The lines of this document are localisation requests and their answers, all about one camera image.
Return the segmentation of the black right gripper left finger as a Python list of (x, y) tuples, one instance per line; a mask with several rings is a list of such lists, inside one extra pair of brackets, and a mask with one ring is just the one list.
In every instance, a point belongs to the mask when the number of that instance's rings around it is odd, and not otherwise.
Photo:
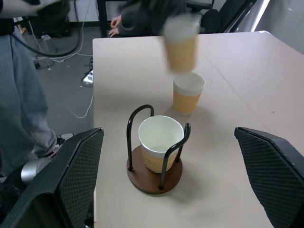
[(2, 228), (82, 228), (96, 185), (103, 128), (65, 141), (31, 181), (21, 179), (23, 166), (0, 185)]

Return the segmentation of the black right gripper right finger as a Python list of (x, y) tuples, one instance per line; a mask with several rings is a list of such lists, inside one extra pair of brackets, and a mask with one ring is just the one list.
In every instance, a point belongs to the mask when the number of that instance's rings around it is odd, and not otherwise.
[(248, 179), (275, 228), (304, 226), (304, 157), (286, 139), (236, 127)]

